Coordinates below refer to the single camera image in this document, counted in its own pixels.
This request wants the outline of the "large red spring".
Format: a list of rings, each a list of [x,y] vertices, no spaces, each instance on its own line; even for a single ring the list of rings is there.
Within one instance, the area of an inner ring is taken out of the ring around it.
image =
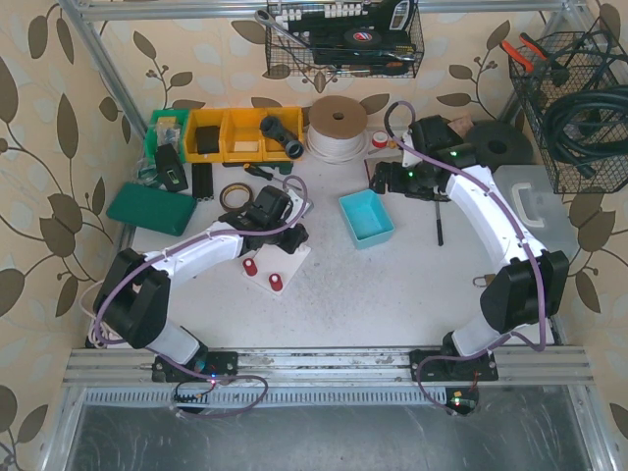
[[[269,285],[272,291],[279,292],[284,288],[283,280],[277,273],[271,274],[268,278]]]
[[[242,261],[242,266],[243,266],[245,274],[248,277],[254,277],[254,276],[257,275],[258,268],[257,268],[257,265],[256,265],[255,260],[253,258],[250,258],[250,257],[245,258]]]

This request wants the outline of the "brown tape roll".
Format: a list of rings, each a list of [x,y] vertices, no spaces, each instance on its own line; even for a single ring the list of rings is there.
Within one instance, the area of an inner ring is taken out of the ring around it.
[[[226,212],[242,212],[253,202],[253,190],[245,183],[230,183],[220,192],[219,203]]]

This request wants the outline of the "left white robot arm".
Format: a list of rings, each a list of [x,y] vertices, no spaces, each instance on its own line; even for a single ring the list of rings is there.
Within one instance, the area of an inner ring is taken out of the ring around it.
[[[140,254],[118,253],[93,304],[93,333],[106,345],[111,329],[119,343],[147,349],[197,376],[207,370],[207,347],[168,318],[176,288],[227,261],[275,245],[287,254],[308,239],[300,219],[308,206],[308,189],[300,177],[281,186],[267,185],[239,211],[221,216],[209,228],[171,247]]]

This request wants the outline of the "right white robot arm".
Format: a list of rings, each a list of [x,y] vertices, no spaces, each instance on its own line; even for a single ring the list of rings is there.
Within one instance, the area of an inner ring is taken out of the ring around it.
[[[569,262],[562,251],[549,251],[525,227],[482,165],[474,145],[455,139],[441,117],[434,132],[413,119],[404,135],[384,124],[405,158],[411,183],[441,193],[466,216],[494,266],[495,278],[480,297],[480,313],[444,337],[441,351],[428,362],[472,361],[511,339],[535,351],[548,345],[549,319],[560,304]]]

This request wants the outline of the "beige work glove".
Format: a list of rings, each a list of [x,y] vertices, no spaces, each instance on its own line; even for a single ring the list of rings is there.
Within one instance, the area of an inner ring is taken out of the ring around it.
[[[379,158],[368,158],[364,160],[364,165],[366,169],[367,182],[371,183],[374,175],[376,174],[376,167],[380,162]]]

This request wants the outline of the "red white tape roll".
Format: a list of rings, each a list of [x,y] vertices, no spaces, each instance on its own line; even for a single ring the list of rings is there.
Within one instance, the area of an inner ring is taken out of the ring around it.
[[[388,145],[389,135],[385,131],[374,131],[371,142],[375,148],[384,148]]]

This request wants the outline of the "blue plastic tray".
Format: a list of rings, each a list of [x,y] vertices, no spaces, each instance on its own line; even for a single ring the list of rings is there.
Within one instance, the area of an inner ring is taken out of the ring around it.
[[[365,189],[342,196],[339,205],[356,249],[367,249],[392,237],[395,226],[380,195],[373,190]]]

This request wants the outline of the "small claw hammer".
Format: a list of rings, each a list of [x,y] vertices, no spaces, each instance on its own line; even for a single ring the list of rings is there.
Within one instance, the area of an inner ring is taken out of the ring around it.
[[[436,211],[436,228],[437,228],[437,241],[438,246],[444,245],[444,233],[443,233],[443,224],[442,224],[442,214],[441,214],[441,203],[440,201],[435,202],[435,211]]]

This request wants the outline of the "black sanding block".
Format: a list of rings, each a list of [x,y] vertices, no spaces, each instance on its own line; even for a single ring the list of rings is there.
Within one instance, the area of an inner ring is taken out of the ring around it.
[[[447,125],[462,138],[474,127],[474,123],[468,115],[452,120]]]

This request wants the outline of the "black ribbed bar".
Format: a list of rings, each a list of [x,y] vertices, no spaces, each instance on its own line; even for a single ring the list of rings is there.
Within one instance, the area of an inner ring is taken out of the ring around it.
[[[209,163],[191,165],[192,196],[197,201],[208,201],[214,198],[213,168]]]

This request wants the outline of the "black rubber disc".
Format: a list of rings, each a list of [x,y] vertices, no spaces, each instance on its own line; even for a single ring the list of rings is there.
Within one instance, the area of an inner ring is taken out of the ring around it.
[[[506,123],[480,122],[467,132],[464,142],[472,144],[478,162],[492,170],[502,165],[531,165],[534,161],[530,140],[522,131]]]

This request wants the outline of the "yellow parts bin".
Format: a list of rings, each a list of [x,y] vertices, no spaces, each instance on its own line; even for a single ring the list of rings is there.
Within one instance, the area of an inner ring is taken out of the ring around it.
[[[184,132],[185,160],[189,163],[221,164],[289,162],[283,148],[262,135],[260,123],[267,116],[278,117],[285,128],[300,141],[304,140],[304,118],[300,107],[196,109],[189,112]],[[195,130],[205,126],[220,128],[219,153],[197,152]]]

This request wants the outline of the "black pipe fitting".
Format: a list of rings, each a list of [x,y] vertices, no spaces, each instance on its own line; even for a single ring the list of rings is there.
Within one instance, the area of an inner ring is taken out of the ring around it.
[[[265,138],[276,141],[290,160],[300,158],[304,147],[297,136],[284,127],[276,116],[267,116],[260,123],[260,130]]]

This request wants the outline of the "green plastic case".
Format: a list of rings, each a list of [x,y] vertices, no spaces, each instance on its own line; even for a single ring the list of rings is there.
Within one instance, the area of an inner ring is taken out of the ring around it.
[[[195,208],[196,200],[190,195],[125,183],[109,205],[106,215],[137,228],[181,236]]]

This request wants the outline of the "black block in bin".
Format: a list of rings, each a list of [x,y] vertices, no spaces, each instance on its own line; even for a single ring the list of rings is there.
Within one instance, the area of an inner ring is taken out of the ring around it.
[[[220,152],[220,128],[218,126],[199,127],[195,130],[196,148],[199,154]]]

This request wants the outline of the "black battery charger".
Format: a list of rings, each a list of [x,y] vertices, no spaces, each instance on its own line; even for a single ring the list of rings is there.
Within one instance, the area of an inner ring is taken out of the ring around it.
[[[161,145],[154,156],[158,180],[169,192],[188,189],[183,164],[172,144]]]

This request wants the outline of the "brass padlock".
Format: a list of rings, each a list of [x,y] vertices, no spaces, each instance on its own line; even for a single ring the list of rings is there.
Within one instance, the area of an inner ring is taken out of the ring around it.
[[[487,274],[474,278],[472,283],[476,288],[486,288],[494,278],[494,274]]]

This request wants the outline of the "translucent teal storage box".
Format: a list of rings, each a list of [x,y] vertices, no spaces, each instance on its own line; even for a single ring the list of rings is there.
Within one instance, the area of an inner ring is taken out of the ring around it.
[[[494,180],[523,225],[548,251],[560,250],[568,260],[576,255],[575,230],[559,195],[553,193],[544,166],[500,166]]]

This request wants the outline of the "green parts bin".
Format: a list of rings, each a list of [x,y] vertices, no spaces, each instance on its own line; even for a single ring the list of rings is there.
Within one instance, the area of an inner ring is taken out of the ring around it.
[[[183,138],[188,116],[188,110],[155,110],[152,113],[143,141],[149,161],[153,161],[158,148],[166,144],[172,144],[180,160],[185,161]]]

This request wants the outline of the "white peg base plate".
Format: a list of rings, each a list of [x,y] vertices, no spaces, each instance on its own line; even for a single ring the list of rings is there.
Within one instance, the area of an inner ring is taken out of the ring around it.
[[[271,294],[281,295],[294,275],[297,273],[307,256],[310,254],[311,248],[303,243],[295,251],[294,254],[289,255],[279,249],[276,245],[264,245],[254,255],[246,256],[245,258],[253,258],[258,268],[258,273],[254,277],[248,277],[243,269],[241,275],[259,287],[265,289]],[[281,276],[284,284],[284,288],[279,292],[271,290],[268,278],[271,274],[277,273]]]

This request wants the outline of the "orange handled pliers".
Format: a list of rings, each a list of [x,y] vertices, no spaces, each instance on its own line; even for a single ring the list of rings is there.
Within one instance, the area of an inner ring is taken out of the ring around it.
[[[525,73],[531,74],[535,70],[534,59],[545,61],[549,53],[540,42],[533,39],[526,32],[519,34],[519,40],[522,44],[520,48],[514,47],[507,40],[503,40],[499,47],[510,59],[519,64]]]

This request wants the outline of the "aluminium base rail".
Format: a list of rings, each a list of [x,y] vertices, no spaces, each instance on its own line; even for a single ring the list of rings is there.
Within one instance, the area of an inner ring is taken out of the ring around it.
[[[450,377],[438,373],[434,362],[420,366],[407,347],[247,348],[221,350],[218,359],[230,377],[211,386],[185,381],[149,352],[77,349],[62,384],[85,388],[94,403],[166,404],[180,398],[187,407],[240,408],[256,398],[264,407],[445,403],[454,393],[477,393],[481,387],[545,390],[594,381],[584,349],[576,346],[543,352],[503,346],[486,363],[464,362]]]

